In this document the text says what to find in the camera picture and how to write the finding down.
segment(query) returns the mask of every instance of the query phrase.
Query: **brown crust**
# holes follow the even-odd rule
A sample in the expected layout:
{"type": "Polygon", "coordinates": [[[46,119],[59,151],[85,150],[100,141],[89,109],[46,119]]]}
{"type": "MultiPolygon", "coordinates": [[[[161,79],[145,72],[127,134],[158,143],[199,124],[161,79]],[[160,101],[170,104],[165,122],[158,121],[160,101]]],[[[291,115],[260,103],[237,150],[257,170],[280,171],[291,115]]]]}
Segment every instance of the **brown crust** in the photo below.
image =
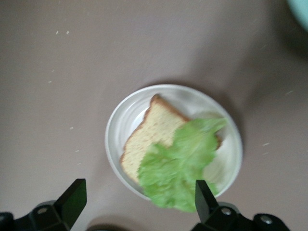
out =
{"type": "Polygon", "coordinates": [[[124,152],[120,157],[120,163],[123,162],[123,158],[126,152],[126,144],[128,142],[128,140],[130,139],[131,136],[133,136],[135,134],[136,131],[138,131],[139,129],[141,129],[143,127],[143,124],[146,121],[146,118],[151,110],[151,106],[153,105],[153,103],[159,103],[161,105],[163,105],[165,108],[167,108],[170,112],[180,116],[184,121],[188,122],[190,121],[190,119],[188,117],[186,117],[185,115],[183,115],[178,109],[176,109],[174,106],[172,106],[171,104],[169,104],[166,100],[164,100],[159,94],[155,94],[150,101],[150,106],[149,108],[146,110],[144,117],[143,117],[143,121],[138,125],[138,127],[133,131],[133,133],[129,136],[129,138],[127,139],[127,141],[125,142],[124,145],[124,152]]]}

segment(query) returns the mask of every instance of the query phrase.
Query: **teal object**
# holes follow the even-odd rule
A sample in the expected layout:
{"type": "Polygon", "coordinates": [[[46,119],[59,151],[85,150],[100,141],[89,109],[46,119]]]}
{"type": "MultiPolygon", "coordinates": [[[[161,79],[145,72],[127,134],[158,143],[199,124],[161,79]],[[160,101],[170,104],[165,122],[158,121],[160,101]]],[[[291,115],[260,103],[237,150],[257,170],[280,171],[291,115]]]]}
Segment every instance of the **teal object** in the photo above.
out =
{"type": "Polygon", "coordinates": [[[288,0],[288,3],[297,21],[308,31],[308,0],[288,0]]]}

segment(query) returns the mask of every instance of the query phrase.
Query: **bread slice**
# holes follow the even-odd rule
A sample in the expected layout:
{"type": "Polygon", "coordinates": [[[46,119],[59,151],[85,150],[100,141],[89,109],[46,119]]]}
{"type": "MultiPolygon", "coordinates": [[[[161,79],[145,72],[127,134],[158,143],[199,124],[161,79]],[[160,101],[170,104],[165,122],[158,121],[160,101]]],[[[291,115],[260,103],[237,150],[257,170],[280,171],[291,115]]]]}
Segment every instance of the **bread slice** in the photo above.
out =
{"type": "Polygon", "coordinates": [[[124,172],[138,183],[138,168],[148,147],[155,142],[171,146],[175,130],[189,120],[158,94],[154,95],[143,121],[125,143],[120,159],[124,172]]]}

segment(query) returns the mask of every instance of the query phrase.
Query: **screw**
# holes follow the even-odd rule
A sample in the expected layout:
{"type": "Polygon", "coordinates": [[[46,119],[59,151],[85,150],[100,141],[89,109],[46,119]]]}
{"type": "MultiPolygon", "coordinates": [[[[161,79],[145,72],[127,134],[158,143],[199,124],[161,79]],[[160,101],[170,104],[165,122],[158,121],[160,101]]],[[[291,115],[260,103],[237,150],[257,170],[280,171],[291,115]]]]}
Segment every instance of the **screw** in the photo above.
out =
{"type": "Polygon", "coordinates": [[[272,219],[270,219],[270,218],[269,218],[268,216],[266,216],[266,215],[262,215],[262,216],[260,217],[260,219],[261,219],[261,221],[263,221],[264,223],[267,223],[267,224],[273,223],[272,219]]]}
{"type": "Polygon", "coordinates": [[[38,210],[38,214],[45,213],[46,211],[47,211],[47,208],[46,208],[46,207],[40,208],[40,209],[38,210]]]}
{"type": "Polygon", "coordinates": [[[221,209],[221,211],[222,211],[222,213],[224,214],[224,215],[231,215],[231,210],[229,210],[228,208],[222,208],[221,209]]]}

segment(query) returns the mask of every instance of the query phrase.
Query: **lettuce leaf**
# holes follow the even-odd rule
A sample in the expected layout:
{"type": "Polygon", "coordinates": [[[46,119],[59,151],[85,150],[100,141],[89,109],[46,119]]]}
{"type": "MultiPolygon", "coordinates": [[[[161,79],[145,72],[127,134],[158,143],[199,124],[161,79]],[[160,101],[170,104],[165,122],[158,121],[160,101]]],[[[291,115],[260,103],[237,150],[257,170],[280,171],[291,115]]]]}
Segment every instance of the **lettuce leaf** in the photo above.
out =
{"type": "MultiPolygon", "coordinates": [[[[216,156],[216,132],[226,125],[224,118],[195,119],[174,134],[171,147],[152,144],[138,170],[143,192],[158,207],[194,212],[195,182],[203,180],[203,169],[216,156]]],[[[215,184],[207,182],[211,192],[215,184]]]]}

